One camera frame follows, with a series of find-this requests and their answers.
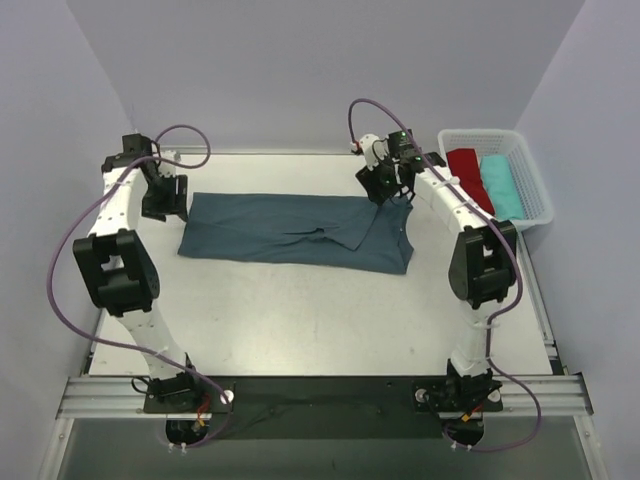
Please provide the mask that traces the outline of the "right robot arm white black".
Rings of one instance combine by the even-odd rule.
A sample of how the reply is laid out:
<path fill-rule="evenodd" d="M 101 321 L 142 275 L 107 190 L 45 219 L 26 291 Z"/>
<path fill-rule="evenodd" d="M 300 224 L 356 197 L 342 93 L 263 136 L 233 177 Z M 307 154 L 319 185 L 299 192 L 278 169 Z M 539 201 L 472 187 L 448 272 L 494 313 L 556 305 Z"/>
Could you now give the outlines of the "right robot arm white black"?
<path fill-rule="evenodd" d="M 464 189 L 450 161 L 421 152 L 409 130 L 365 134 L 352 140 L 351 151 L 364 159 L 356 177 L 372 202 L 419 197 L 455 237 L 448 282 L 465 325 L 448 360 L 447 379 L 428 399 L 450 409 L 498 402 L 491 338 L 497 316 L 508 310 L 503 302 L 509 291 L 522 289 L 515 226 L 495 220 Z"/>

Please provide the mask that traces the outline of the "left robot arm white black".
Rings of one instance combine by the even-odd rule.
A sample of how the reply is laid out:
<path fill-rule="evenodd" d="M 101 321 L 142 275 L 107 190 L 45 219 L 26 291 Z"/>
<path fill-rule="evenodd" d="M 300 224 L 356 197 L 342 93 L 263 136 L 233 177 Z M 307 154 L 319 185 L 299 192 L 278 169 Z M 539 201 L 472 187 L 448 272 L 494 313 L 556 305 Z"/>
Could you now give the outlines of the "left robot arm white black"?
<path fill-rule="evenodd" d="M 123 136 L 121 152 L 107 157 L 101 167 L 110 197 L 88 235 L 75 240 L 72 250 L 93 303 L 143 348 L 148 399 L 190 411 L 201 403 L 203 386 L 189 374 L 193 364 L 162 318 L 159 274 L 136 231 L 142 218 L 188 219 L 188 179 L 162 167 L 159 152 L 158 144 L 144 135 Z"/>

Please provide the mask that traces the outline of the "blue-grey t shirt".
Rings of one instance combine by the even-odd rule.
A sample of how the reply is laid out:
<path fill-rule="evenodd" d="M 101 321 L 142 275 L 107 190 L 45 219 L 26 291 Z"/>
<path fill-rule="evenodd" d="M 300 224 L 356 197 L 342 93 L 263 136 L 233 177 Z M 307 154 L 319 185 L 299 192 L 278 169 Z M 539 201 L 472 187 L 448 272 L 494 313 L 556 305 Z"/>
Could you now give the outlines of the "blue-grey t shirt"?
<path fill-rule="evenodd" d="M 178 254 L 404 275 L 412 210 L 405 199 L 196 192 Z"/>

